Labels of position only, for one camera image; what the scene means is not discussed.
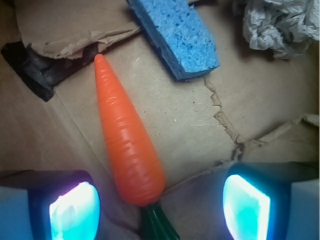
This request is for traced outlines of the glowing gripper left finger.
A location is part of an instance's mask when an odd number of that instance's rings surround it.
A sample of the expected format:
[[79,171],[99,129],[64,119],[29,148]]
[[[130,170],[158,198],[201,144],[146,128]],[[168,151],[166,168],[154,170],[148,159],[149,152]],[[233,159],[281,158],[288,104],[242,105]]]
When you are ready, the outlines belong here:
[[100,197],[84,170],[0,173],[2,240],[93,240]]

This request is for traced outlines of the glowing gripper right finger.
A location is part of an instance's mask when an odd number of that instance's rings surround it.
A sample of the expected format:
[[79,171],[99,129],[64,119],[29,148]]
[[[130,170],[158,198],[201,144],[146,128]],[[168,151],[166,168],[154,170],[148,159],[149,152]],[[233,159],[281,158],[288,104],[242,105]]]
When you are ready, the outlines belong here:
[[234,240],[318,240],[319,164],[236,163],[225,179],[222,205]]

